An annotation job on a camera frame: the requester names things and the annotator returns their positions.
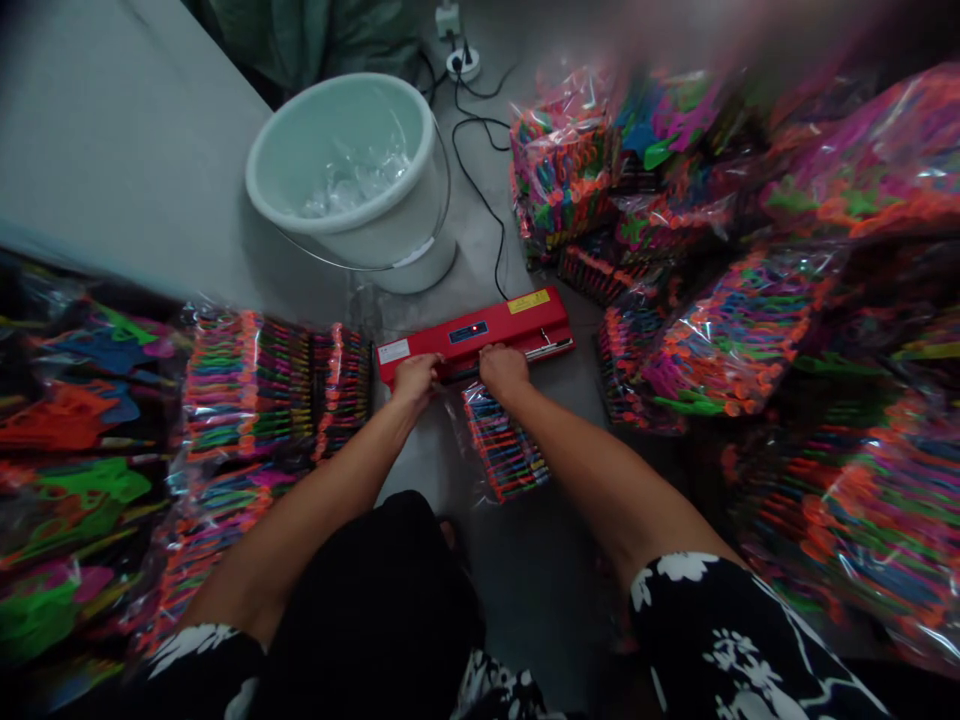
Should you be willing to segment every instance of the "person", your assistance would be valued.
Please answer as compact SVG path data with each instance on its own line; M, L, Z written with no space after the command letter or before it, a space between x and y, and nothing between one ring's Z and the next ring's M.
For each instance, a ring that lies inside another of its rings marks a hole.
M374 509L442 360L402 363L386 405L224 554L174 636L124 688L124 716L562 717L548 714L529 672L483 651L451 526L414 492ZM612 563L666 716L887 715L683 495L539 393L523 354L487 346L480 377Z

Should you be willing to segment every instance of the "power cord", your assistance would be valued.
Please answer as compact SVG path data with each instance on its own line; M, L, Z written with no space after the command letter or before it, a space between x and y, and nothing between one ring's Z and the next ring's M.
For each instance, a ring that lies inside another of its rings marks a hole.
M419 90L422 95L426 95L428 92L430 93L430 97L427 98L427 104L433 107L433 101L437 97L437 88L447 79L447 74L441 73L440 77L437 77L437 73L434 72L433 69L433 63L430 62L430 58L427 57L423 48L420 48L417 52L420 55L420 59L423 60L423 64L427 66L427 72L430 73L430 85L426 88L418 87L417 90Z
M469 52L470 50L466 44L466 41L464 41L464 57L467 59L468 62L469 62ZM478 98L482 98L484 100L489 100L490 98L494 98L503 89L504 81L506 81L507 76L511 72L513 72L513 70L517 67L518 64L519 63L515 63L511 68L509 68L503 74L503 77L500 79L500 82L497 84L497 89L494 92L490 94L485 94L485 93L474 92L473 90L470 89L470 87L466 83L463 82L463 80L460 77L462 63L460 63L458 59L454 60L454 67L457 71L457 81L453 87L453 104L457 108L457 110L459 110L461 113L467 116L467 119L461 120L460 122L458 122L456 125L453 126L453 132L450 134L450 142L453 145L453 153L457 157L457 164L460 166L460 170L463 172L464 177L467 178L467 181L476 191L477 195L480 196L480 200L481 202L483 202L483 206L487 208L487 212L490 213L490 217L496 220L497 225L500 226L500 247L497 249L497 261L493 265L493 282L497 286L497 292L500 293L500 297L502 297L504 300L510 299L509 297L507 297L507 294L503 291L503 288L500 287L500 260L503 258L503 245L506 240L506 233L507 233L506 226L503 224L503 221L497 216L497 214L493 211L493 208L490 207L490 203L487 202L487 198L484 197L483 193L480 191L480 188L477 186L477 183L474 182L473 178L470 177L470 173L468 173L467 169L464 167L463 159L460 157L460 149L457 147L457 131L460 128L462 128L464 125L469 125L471 123L480 123L481 125L483 125L483 129L487 133L487 139L489 139L490 141L490 147L492 147L497 152L509 152L510 151L509 145L506 145L505 147L500 147L493 141L493 134L490 132L490 127L488 123L493 123L494 125L498 125L500 127L506 128L507 130L510 129L510 125L503 122L502 120L497 120L496 118L477 115L476 113L472 113L469 110L465 110L464 108L460 107L459 91L460 91L460 87L463 86L468 92L470 92L472 95L475 95Z

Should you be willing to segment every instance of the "bucket handle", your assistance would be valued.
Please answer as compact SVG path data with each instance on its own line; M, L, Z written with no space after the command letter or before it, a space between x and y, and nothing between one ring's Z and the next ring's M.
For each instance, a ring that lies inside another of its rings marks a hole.
M407 257L401 260L397 260L397 262L393 263L393 265L385 265L384 267L380 267L380 268L358 268L358 267L353 267L351 265L341 265L338 262L334 262L330 258L325 258L322 255L317 255L313 250L306 247L305 245L298 242L297 240L294 240L292 237L287 235L286 232L284 232L281 228L278 228L276 225L274 225L273 227L276 228L276 231L278 233L283 235L287 240L289 240L291 243L296 245L298 248L300 248L300 250L305 252L310 257L314 258L315 260L319 260L320 262L324 262L327 265L332 265L335 268L340 268L341 270L350 270L352 272L381 272L382 270L394 270L396 268L405 267L419 260L427 252L427 250L433 247L433 243L436 242L437 234L440 232L440 228L443 227L443 223L447 219L447 211L450 209L450 193L451 193L451 189L452 189L451 186L453 181L452 176L450 174L450 156L447 155L447 145L446 143L443 142L443 136L440 134L440 124L437 122L437 116L434 115L432 112L430 114L433 117L433 126L437 130L437 140L440 142L440 149L443 150L443 164L447 170L447 199L444 201L443 205L440 208L440 214L437 216L437 224L434 225L433 227L433 234L429 238L427 238L426 241L424 241L423 245L421 245L412 253L407 255Z

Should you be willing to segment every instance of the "white bucket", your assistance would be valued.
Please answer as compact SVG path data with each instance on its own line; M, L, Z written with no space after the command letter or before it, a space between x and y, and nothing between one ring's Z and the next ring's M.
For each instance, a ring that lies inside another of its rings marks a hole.
M342 148L384 157L398 132L410 165L393 185L352 210L298 214L330 164L349 164ZM436 142L433 113L412 85L377 73L344 75L303 91L267 122L247 158L247 192L281 230L308 236L297 244L310 254L315 241L350 266L390 268L370 273L384 290L420 292L446 274L457 249L449 233L437 234L449 196L433 158Z

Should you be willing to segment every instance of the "plastic bag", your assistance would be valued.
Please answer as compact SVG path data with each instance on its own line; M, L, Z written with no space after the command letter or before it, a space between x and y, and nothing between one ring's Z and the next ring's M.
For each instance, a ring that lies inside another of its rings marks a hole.
M657 402L694 415L763 409L836 284L831 248L756 248L665 328L641 371Z
M720 111L722 89L721 77L703 71L622 75L608 116L613 185L624 184L631 161L649 172L693 148Z
M804 83L785 93L770 116L770 157L790 158L807 143L831 135L841 120L873 99L876 86L873 73L861 72Z
M598 230L567 245L557 277L601 307L607 307L644 271L641 265L623 266L624 248L610 230Z
M485 385L474 383L463 391L462 399L470 442L496 502L513 500L550 479L540 450Z
M561 245L615 218L602 122L608 93L606 75L585 67L541 87L536 106L517 111L512 182L530 224L529 236L521 231L530 265L555 264Z
M772 441L760 453L747 448L743 462L735 449L726 463L745 546L762 547L764 563L871 614L957 676L956 426L885 380L791 383L784 392L794 409L777 418Z
M894 85L798 154L760 195L778 229L858 241L960 227L960 65Z
M741 157L710 162L695 153L674 164L656 196L616 198L617 240L629 248L624 262L653 262L714 249L737 220L740 194L756 181L762 161Z
M409 170L411 160L402 125L393 115L391 104L379 89L368 91L376 97L371 108L392 116L394 127L382 147L349 147L340 138L329 140L335 148L335 162L323 169L322 178L314 178L313 191L295 213L302 218L324 218L356 210L381 197Z
M0 327L55 333L88 283L0 250Z
M172 327L89 299L72 315L69 329L32 338L39 363L68 367L78 375L109 375L154 387L165 383L161 363L183 343Z
M130 599L149 533L125 528L34 566L0 589L0 664L18 667Z
M186 462L250 460L312 442L310 333L249 310L187 314Z
M652 341L679 302L683 278L670 264L638 270L631 288L604 312L597 331L604 406L613 425L682 435L686 418L655 403L639 372Z
M887 372L904 343L957 298L954 272L960 244L953 241L873 243L858 248L830 299L832 306L804 344L796 365L813 373ZM944 328L949 333L950 320Z
M167 506L162 455L0 461L0 571L20 570Z
M0 421L43 399L45 389L28 347L23 333L0 331Z
M166 407L156 388L107 378L44 378L44 397L0 420L0 449L165 451Z
M370 419L372 343L341 323L313 336L315 462L342 448Z
M304 474L277 463L256 463L190 483L190 493L171 510L145 563L157 577L140 588L126 619L135 630L135 652L152 654L159 647L223 552Z

